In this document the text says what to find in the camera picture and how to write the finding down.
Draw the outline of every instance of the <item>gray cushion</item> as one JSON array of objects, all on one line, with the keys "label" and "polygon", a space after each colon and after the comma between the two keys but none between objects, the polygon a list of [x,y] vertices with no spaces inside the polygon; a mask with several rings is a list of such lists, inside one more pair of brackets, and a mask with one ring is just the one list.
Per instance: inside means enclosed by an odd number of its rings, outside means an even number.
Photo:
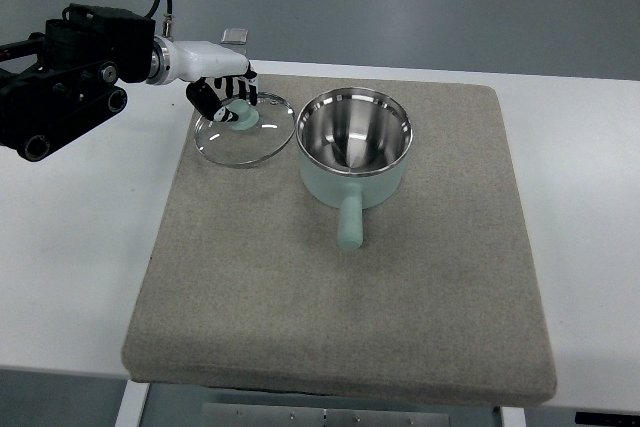
[{"label": "gray cushion", "polygon": [[264,75],[298,112],[370,87],[409,113],[398,191],[363,247],[309,194],[295,138],[258,167],[209,163],[192,132],[122,359],[144,382],[527,406],[556,377],[495,92],[483,86]]}]

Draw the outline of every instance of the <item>glass lid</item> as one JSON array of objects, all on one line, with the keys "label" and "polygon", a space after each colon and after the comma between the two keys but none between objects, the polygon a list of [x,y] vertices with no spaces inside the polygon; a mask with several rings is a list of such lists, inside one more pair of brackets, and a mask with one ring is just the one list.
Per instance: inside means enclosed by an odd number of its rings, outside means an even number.
[{"label": "glass lid", "polygon": [[207,160],[228,167],[251,167],[280,152],[293,136],[295,114],[277,95],[261,92],[255,106],[238,97],[222,102],[239,119],[216,122],[200,117],[196,147]]}]

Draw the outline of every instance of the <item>mint green saucepan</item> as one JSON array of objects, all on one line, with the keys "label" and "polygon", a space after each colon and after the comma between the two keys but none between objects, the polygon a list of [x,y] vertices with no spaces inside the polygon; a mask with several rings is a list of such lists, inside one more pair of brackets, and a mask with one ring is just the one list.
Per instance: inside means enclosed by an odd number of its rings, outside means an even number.
[{"label": "mint green saucepan", "polygon": [[411,122],[391,97],[348,87],[319,95],[298,114],[300,174],[314,197],[340,209],[338,245],[362,245],[362,209],[400,185],[413,138]]}]

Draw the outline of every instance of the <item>robotic hand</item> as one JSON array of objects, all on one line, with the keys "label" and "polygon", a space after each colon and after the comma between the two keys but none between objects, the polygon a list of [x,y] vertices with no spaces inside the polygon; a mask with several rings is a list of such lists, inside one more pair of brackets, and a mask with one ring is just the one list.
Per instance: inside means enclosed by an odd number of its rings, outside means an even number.
[{"label": "robotic hand", "polygon": [[208,120],[233,122],[214,89],[234,79],[242,99],[257,103],[257,74],[244,55],[206,41],[171,37],[172,2],[167,0],[163,35],[152,20],[160,0],[144,17],[128,10],[71,4],[62,19],[46,22],[45,33],[0,46],[0,62],[29,55],[37,61],[20,73],[0,69],[0,145],[25,159],[44,159],[120,113],[127,94],[115,83],[165,85],[189,82],[187,98]]}]

